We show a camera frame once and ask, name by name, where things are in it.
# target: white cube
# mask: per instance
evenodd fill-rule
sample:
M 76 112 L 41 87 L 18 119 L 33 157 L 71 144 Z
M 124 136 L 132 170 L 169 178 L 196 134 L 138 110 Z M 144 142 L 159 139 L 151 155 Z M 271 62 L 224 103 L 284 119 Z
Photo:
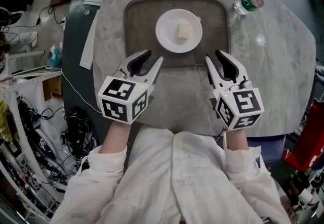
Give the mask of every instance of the white cube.
M 148 84 L 106 77 L 98 93 L 102 115 L 131 124 L 148 106 L 148 88 Z
M 220 92 L 215 109 L 228 130 L 252 127 L 264 112 L 258 88 Z

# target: white lab coat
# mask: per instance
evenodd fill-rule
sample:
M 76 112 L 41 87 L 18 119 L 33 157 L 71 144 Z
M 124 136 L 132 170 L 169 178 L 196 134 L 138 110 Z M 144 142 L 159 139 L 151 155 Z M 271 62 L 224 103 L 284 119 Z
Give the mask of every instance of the white lab coat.
M 89 154 L 90 169 L 70 179 L 51 223 L 290 223 L 272 177 L 255 161 L 260 148 L 224 151 L 212 137 L 146 126 L 125 174 L 127 149 L 99 149 Z

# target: green bottle label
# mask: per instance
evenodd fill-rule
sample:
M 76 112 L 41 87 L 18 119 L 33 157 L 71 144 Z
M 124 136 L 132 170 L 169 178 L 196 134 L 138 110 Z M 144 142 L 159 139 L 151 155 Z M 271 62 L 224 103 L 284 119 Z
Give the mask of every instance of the green bottle label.
M 264 5 L 264 0 L 241 0 L 242 6 L 252 12 L 255 11 Z

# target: white cable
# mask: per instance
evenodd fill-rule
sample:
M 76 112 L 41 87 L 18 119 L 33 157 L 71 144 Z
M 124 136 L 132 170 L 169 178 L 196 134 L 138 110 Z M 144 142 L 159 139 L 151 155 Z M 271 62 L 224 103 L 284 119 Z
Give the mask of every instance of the white cable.
M 91 108 L 92 109 L 94 109 L 96 112 L 98 112 L 98 113 L 101 113 L 100 111 L 98 111 L 96 108 L 94 108 L 91 104 L 89 104 L 86 100 L 84 100 L 83 99 L 83 97 L 80 95 L 80 93 L 77 91 L 77 90 L 75 90 L 75 88 L 72 86 L 72 84 L 71 84 L 71 82 L 66 78 L 66 76 L 64 75 L 64 73 L 63 73 L 63 70 L 61 70 L 61 72 L 62 72 L 62 75 L 64 76 L 64 78 L 66 79 L 66 81 L 68 81 L 68 83 L 70 84 L 70 86 L 73 88 L 73 90 L 81 97 L 81 99 L 87 104 L 87 105 L 89 105 L 89 106 L 91 106 Z

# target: white sleeve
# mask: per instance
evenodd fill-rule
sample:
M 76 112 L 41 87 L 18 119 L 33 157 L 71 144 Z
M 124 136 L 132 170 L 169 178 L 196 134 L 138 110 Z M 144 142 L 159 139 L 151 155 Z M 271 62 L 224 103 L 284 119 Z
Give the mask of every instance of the white sleeve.
M 52 217 L 52 223 L 95 223 L 102 209 L 110 202 L 122 178 L 127 147 L 120 153 L 89 156 L 89 169 L 78 171 L 67 185 L 64 199 Z
M 261 218 L 269 218 L 273 223 L 289 223 L 289 218 L 280 203 L 274 180 L 266 169 L 261 157 L 261 147 L 224 151 L 228 179 L 241 192 L 249 205 Z M 260 167 L 256 159 L 260 158 Z

